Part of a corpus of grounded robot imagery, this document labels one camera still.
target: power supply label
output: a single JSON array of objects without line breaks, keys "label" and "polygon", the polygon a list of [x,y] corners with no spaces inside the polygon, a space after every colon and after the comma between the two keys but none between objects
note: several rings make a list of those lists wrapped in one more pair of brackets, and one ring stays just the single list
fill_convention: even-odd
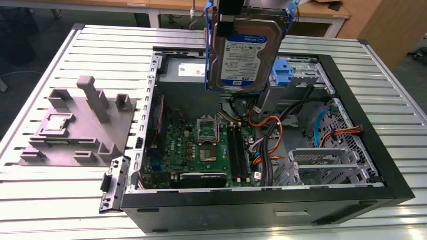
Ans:
[{"label": "power supply label", "polygon": [[205,76],[205,64],[198,63],[182,63],[178,65],[178,77],[204,77]]},{"label": "power supply label", "polygon": [[248,86],[256,81],[267,36],[237,34],[225,39],[220,79],[232,86]]}]

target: ram slot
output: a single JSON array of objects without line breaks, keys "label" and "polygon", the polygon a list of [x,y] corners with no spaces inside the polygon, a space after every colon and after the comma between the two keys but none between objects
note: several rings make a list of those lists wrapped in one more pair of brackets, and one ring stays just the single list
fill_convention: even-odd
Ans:
[{"label": "ram slot", "polygon": [[231,166],[231,179],[233,181],[240,177],[239,171],[239,160],[237,160],[237,151],[236,151],[236,140],[235,140],[235,127],[226,127],[226,139],[228,139],[228,157],[229,157],[229,166]]},{"label": "ram slot", "polygon": [[248,177],[248,164],[245,158],[245,151],[244,151],[244,140],[241,135],[241,127],[236,127],[233,130],[233,140],[235,140],[235,149],[236,149],[236,160],[237,160],[237,167],[239,167],[239,177],[241,180],[245,180]]}]

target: slotted aluminum table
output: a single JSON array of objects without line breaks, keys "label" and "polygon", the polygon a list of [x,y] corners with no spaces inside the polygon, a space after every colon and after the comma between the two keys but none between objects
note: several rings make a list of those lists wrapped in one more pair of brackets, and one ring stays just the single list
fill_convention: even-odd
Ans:
[{"label": "slotted aluminum table", "polygon": [[[106,97],[146,94],[152,48],[204,48],[201,31],[86,25],[73,29],[0,143],[0,239],[423,239],[427,236],[427,118],[368,45],[356,40],[288,36],[280,51],[331,55],[416,198],[341,225],[145,235],[124,213],[98,215],[106,168],[21,167],[22,148],[44,118],[52,88],[72,88],[93,76]],[[136,123],[130,133],[136,133]],[[128,146],[136,136],[128,137]]]}]

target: hard drive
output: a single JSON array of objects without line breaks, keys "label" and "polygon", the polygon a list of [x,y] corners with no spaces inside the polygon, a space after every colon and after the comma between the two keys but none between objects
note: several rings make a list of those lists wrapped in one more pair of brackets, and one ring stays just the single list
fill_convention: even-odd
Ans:
[{"label": "hard drive", "polygon": [[235,34],[229,37],[216,35],[216,12],[210,26],[208,89],[243,94],[261,92],[288,26],[285,11],[243,10],[235,17]]}]

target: desk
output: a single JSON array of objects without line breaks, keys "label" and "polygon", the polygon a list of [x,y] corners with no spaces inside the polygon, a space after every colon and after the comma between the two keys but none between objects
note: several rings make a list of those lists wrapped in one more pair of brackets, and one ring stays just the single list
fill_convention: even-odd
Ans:
[{"label": "desk", "polygon": [[[194,15],[200,16],[206,0],[194,2]],[[192,4],[192,0],[0,0],[0,6],[5,7],[148,14],[150,27],[156,29],[160,28],[161,14],[188,16]],[[329,24],[325,38],[336,37],[345,19],[349,18],[351,14],[343,7],[333,11],[327,4],[315,1],[299,7],[301,23]]]},{"label": "desk", "polygon": [[[104,167],[21,167],[21,148],[50,107],[52,88],[92,75],[106,97],[146,90],[153,47],[204,49],[204,32],[90,26],[72,30],[0,142],[0,239],[423,239],[427,235],[427,118],[369,46],[352,39],[288,36],[281,53],[331,55],[415,199],[340,225],[144,233],[124,213],[98,214]],[[134,120],[142,117],[142,100]],[[128,146],[137,137],[129,134]]]}]

